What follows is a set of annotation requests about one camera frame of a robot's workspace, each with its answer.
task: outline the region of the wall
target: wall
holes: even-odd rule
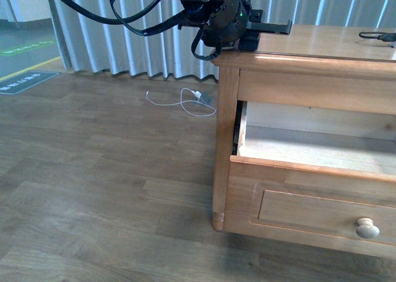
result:
[[[48,19],[51,17],[48,0],[10,0],[18,22]]]
[[[0,20],[13,21],[7,0],[0,0]]]

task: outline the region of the white cable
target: white cable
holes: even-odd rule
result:
[[[155,106],[175,106],[175,105],[180,105],[182,107],[182,109],[185,110],[185,112],[187,112],[191,116],[195,116],[195,117],[209,117],[209,116],[212,116],[212,115],[216,114],[216,109],[215,108],[213,108],[213,107],[211,107],[211,106],[209,106],[207,104],[201,103],[200,101],[192,101],[192,100],[183,101],[183,91],[185,91],[185,90],[188,90],[194,96],[200,95],[199,92],[195,92],[194,90],[191,90],[191,89],[188,89],[188,88],[182,88],[180,90],[180,102],[178,102],[178,103],[174,103],[174,104],[157,104],[157,103],[154,103],[152,100],[149,99],[149,92],[146,92],[146,100],[148,100],[149,102],[151,102],[151,104],[153,104]],[[183,104],[185,104],[185,103],[195,103],[195,104],[203,105],[203,106],[205,106],[207,108],[212,109],[213,113],[212,114],[207,114],[207,115],[192,114],[183,106]]]

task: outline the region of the cabinet top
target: cabinet top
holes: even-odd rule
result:
[[[391,48],[389,42],[359,37],[359,32],[369,31],[374,31],[374,29],[294,25],[288,36],[263,33],[259,49],[255,53],[243,53],[243,57],[247,59],[249,55],[254,58],[258,54],[287,54],[314,58],[396,62],[396,48]],[[382,29],[380,31],[394,32],[395,29]],[[226,59],[227,64],[230,64],[233,54],[237,55],[238,53],[224,52],[224,55],[213,62],[221,66],[222,59]]]

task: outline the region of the robotic arm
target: robotic arm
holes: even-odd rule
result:
[[[191,51],[194,56],[201,60],[212,60],[220,55],[222,48],[234,47],[241,51],[255,51],[259,45],[260,33],[276,33],[288,35],[291,31],[292,22],[285,25],[262,23],[264,12],[253,10],[251,0],[179,0],[184,10],[170,19],[145,30],[137,30],[129,23],[143,17],[150,12],[160,0],[154,0],[142,12],[128,18],[122,18],[116,12],[114,3],[110,0],[111,8],[117,17],[106,19],[98,17],[86,11],[71,0],[61,0],[82,15],[105,24],[123,24],[130,31],[140,36],[151,36],[178,26],[197,27],[199,31],[192,42]],[[206,46],[214,47],[215,52],[210,56],[196,54],[199,41]]]

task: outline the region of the cabinet leg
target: cabinet leg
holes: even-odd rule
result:
[[[212,219],[213,229],[216,231],[222,231],[224,227],[224,213],[213,212]]]

